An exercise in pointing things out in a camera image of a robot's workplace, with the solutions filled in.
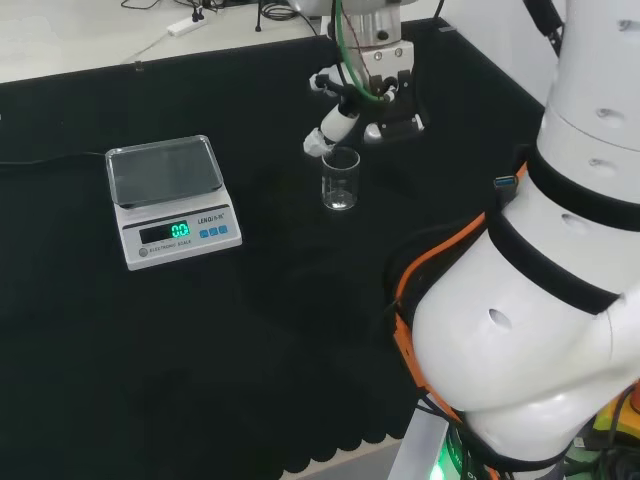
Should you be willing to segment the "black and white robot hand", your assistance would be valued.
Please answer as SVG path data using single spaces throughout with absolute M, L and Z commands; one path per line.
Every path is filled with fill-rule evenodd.
M 331 152 L 360 119 L 365 120 L 362 141 L 369 145 L 415 137 L 427 124 L 417 97 L 411 42 L 348 53 L 351 68 L 340 62 L 309 78 L 312 91 L 338 99 L 303 141 L 303 151 L 311 157 Z

